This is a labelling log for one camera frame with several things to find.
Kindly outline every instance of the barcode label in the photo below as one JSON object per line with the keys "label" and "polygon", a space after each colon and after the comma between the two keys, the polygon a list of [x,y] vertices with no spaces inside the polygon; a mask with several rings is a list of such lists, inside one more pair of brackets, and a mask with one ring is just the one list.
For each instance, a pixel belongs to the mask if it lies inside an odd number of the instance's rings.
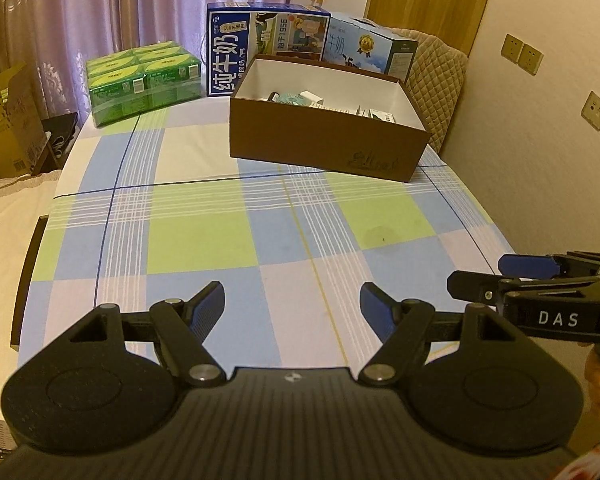
{"label": "barcode label", "polygon": [[134,79],[134,94],[144,92],[144,79]]}

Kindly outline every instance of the chair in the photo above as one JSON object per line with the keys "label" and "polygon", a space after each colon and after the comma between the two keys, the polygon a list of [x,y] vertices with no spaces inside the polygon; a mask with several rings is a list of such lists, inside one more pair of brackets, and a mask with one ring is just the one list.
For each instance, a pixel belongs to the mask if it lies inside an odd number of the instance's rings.
{"label": "chair", "polygon": [[468,58],[436,36],[408,28],[391,30],[418,41],[407,89],[432,133],[429,145],[439,153],[464,84]]}

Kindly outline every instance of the electrical outlet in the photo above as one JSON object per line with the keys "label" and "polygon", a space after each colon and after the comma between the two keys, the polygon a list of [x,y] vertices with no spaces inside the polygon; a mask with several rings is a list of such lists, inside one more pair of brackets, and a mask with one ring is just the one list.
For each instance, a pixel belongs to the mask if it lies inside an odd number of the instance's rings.
{"label": "electrical outlet", "polygon": [[518,62],[518,58],[520,57],[520,52],[522,52],[522,45],[524,42],[519,40],[518,38],[514,38],[512,35],[507,34],[504,39],[504,44],[502,45],[502,50],[500,54],[506,57],[510,61],[514,63]]}
{"label": "electrical outlet", "polygon": [[582,116],[589,121],[591,126],[600,131],[600,97],[595,92],[591,92],[587,102],[584,103]]}
{"label": "electrical outlet", "polygon": [[542,52],[525,43],[522,46],[522,53],[518,59],[518,66],[531,75],[536,75],[543,57],[544,54]]}

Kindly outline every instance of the table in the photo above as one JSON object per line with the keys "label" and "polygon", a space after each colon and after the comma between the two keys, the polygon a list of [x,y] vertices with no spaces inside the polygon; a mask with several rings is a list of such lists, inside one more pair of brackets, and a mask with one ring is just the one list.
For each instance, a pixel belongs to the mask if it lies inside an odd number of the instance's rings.
{"label": "table", "polygon": [[[427,148],[410,183],[228,156],[228,99],[203,98],[101,129],[89,120],[53,200],[19,365],[95,305],[146,310],[211,280],[226,308],[205,347],[237,365],[357,373],[380,342],[358,304],[373,281],[439,310],[455,269],[494,272],[511,249]],[[152,346],[128,349],[155,359]]]}

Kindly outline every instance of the purple curtain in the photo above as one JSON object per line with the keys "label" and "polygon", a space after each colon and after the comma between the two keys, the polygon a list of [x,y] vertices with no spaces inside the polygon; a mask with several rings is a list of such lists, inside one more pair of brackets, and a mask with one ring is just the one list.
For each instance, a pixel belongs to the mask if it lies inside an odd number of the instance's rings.
{"label": "purple curtain", "polygon": [[26,62],[42,116],[86,119],[84,62],[176,40],[200,57],[206,3],[285,0],[0,0],[0,72]]}

